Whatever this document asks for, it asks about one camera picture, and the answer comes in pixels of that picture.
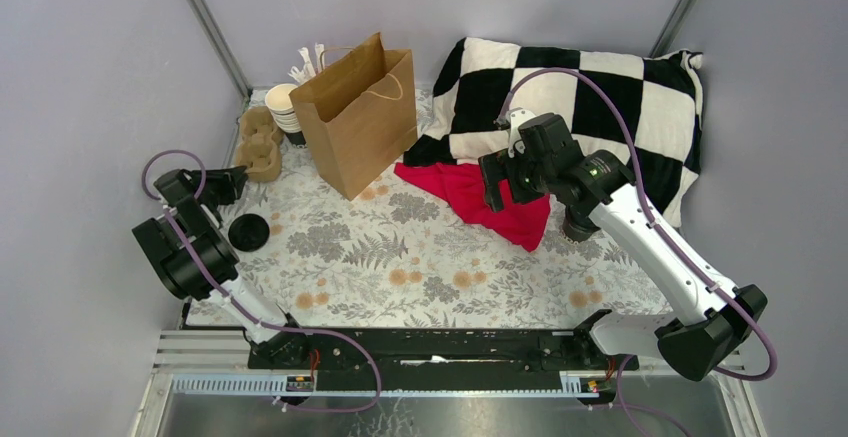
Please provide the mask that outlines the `cardboard cup carrier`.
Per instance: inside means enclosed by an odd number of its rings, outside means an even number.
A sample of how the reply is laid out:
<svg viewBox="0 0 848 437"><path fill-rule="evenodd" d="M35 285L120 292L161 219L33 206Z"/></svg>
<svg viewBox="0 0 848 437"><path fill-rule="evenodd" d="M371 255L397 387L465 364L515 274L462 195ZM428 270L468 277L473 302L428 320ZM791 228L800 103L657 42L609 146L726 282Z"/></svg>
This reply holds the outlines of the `cardboard cup carrier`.
<svg viewBox="0 0 848 437"><path fill-rule="evenodd" d="M253 107L242 114L239 137L234 164L244 166L252 182L276 180L282 170L280 146L284 133L276 125L267 106Z"/></svg>

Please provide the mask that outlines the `black paper coffee cup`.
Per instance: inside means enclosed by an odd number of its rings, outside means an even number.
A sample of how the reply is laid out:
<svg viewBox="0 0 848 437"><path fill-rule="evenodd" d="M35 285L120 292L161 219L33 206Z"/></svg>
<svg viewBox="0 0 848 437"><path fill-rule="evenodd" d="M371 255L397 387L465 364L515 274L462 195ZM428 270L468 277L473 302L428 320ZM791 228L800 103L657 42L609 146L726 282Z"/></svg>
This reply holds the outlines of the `black paper coffee cup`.
<svg viewBox="0 0 848 437"><path fill-rule="evenodd" d="M600 231L587 216L580 214L574 207L565 208L563 223L561 225L563 235L575 243L585 242Z"/></svg>

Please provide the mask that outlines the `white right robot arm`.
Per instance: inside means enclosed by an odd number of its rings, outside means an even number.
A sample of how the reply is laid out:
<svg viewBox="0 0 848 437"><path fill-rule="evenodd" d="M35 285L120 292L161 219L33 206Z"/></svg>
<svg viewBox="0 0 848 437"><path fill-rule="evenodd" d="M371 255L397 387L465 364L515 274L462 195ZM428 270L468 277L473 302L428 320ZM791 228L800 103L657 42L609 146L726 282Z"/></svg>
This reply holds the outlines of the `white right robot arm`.
<svg viewBox="0 0 848 437"><path fill-rule="evenodd" d="M701 258L649 201L616 155L585 155L564 119L516 109L495 121L508 133L505 149L478 161L484 201L505 208L501 183L516 204L554 196L566 207L563 233L582 242L598 231L611 237L662 292L667 314L624 316L604 311L582 324L575 359L597 369L612 355L663 359L680 376L701 381L752 333L768 300L755 285L737 286Z"/></svg>

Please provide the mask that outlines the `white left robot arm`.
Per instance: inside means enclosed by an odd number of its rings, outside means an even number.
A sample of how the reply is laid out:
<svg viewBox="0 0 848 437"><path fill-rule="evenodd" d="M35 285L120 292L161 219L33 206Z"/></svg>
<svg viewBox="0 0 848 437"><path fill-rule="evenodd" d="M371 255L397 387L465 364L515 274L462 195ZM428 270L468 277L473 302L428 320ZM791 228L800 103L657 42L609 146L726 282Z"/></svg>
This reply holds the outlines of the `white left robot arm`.
<svg viewBox="0 0 848 437"><path fill-rule="evenodd" d="M244 166L217 170L177 169L153 183L163 214L132 229L164 287L175 297L224 310L244 331L254 356L296 368L309 358L310 342L291 314L270 302L239 274L238 250L255 250L270 229L248 216L245 237L232 246L221 233L220 206L236 203L248 181Z"/></svg>

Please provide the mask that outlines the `brown paper bag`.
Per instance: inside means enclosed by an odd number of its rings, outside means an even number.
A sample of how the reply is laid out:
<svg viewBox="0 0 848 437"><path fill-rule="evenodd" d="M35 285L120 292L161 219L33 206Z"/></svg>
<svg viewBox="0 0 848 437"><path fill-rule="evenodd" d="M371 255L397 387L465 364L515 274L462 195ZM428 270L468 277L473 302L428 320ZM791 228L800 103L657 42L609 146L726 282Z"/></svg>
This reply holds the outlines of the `brown paper bag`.
<svg viewBox="0 0 848 437"><path fill-rule="evenodd" d="M348 200L418 140L412 51L379 32L290 98L319 176Z"/></svg>

